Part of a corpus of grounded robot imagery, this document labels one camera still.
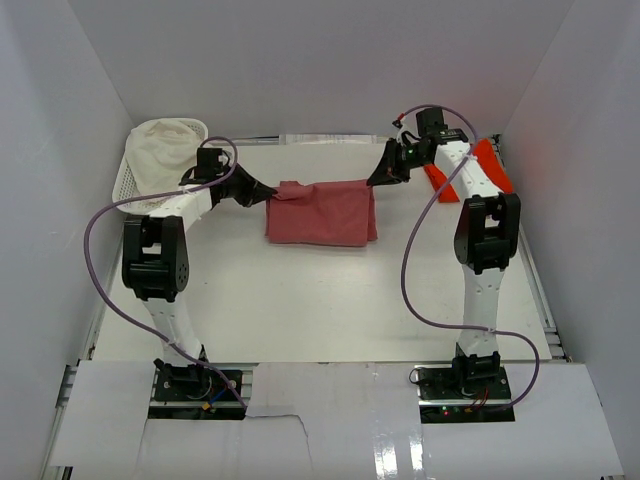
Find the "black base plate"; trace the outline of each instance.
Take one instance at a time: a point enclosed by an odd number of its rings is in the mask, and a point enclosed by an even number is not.
[[[223,370],[222,371],[229,380],[233,380],[236,382],[236,391],[242,395],[242,370]],[[155,390],[153,394],[153,399],[157,402],[193,402],[195,398],[200,397],[204,392],[191,392],[191,395],[187,395],[180,390],[175,388],[171,388],[171,382],[167,379],[167,377],[160,371],[156,371],[156,384]],[[213,395],[216,395],[220,390],[225,387],[222,379],[215,373],[210,371],[205,371],[205,375],[209,375],[211,379],[211,385],[213,390]],[[206,402],[210,400],[210,396],[205,396],[201,398],[202,402]],[[225,392],[222,396],[216,400],[216,402],[236,402],[236,397],[230,391]]]
[[[420,407],[420,422],[433,423],[494,423],[515,422],[513,408],[498,410],[496,407],[482,407],[466,412],[464,407]]]
[[[244,408],[195,408],[149,407],[147,418],[162,420],[244,420]]]
[[[486,384],[478,386],[479,391],[465,391],[468,396],[463,395],[457,386],[453,385],[451,379],[451,368],[420,368],[417,370],[417,384],[420,386],[420,398],[422,400],[451,400],[466,399],[471,400],[489,389],[490,400],[510,400],[511,389],[507,380],[507,372],[504,367],[500,367],[498,377]]]

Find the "white wall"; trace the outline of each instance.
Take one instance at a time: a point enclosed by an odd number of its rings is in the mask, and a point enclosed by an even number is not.
[[[0,477],[40,473],[96,308],[82,257],[131,120],[66,0],[0,2]],[[120,220],[95,232],[101,275]]]
[[[502,132],[572,1],[70,0],[135,122],[232,136],[388,133],[420,101]]]
[[[640,478],[639,45],[640,5],[576,1],[504,134],[561,338],[587,363],[630,479]]]

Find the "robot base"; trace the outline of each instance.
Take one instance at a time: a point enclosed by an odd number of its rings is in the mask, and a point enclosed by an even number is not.
[[[172,379],[170,379],[165,372],[157,370],[156,373],[156,383],[153,392],[153,400],[156,402],[193,402],[198,400],[204,403],[211,399],[211,395],[207,395],[207,390],[211,390],[213,395],[216,395],[225,388],[222,379],[209,370],[203,372],[202,384],[204,388],[200,384],[194,383],[191,389],[189,389],[188,386],[174,388]],[[231,382],[235,382],[236,391],[242,395],[242,370],[223,370],[223,373]],[[233,393],[227,391],[222,394],[217,401],[236,402],[237,400],[233,396]]]
[[[498,376],[486,382],[479,391],[463,391],[453,380],[451,367],[418,367],[415,381],[420,397],[422,423],[513,422],[513,408],[498,409],[511,401],[507,374],[500,367]]]

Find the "white basket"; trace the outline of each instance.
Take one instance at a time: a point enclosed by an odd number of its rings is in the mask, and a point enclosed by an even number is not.
[[[177,120],[184,123],[187,127],[196,132],[201,140],[204,140],[209,136],[207,126],[200,120],[195,120],[193,118],[172,118],[171,120]],[[116,184],[113,186],[111,198],[114,202],[117,202],[119,200],[138,196],[140,196],[140,192],[136,185],[136,179],[133,178],[133,173],[131,173],[129,163],[127,163],[127,159],[123,155],[122,162],[120,162],[120,169],[118,170],[118,176],[116,177]],[[151,210],[158,208],[165,202],[165,200],[167,199],[160,198],[158,200],[143,200],[141,202],[125,203],[120,205],[118,209],[126,213],[145,215]]]

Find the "orange object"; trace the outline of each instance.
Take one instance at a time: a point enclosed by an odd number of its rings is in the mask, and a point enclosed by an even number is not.
[[[491,142],[488,139],[483,139],[478,142],[478,145],[473,151],[474,155],[478,157],[478,164],[487,174],[487,177],[497,185],[497,187],[504,193],[513,193],[513,184],[509,177],[505,173],[496,157]],[[440,171],[435,165],[427,165],[424,167],[424,171],[429,177],[429,181],[435,190],[447,180],[447,177]],[[456,195],[455,190],[451,185],[444,189],[440,194],[438,201],[441,203],[454,203],[459,202],[460,199]]]

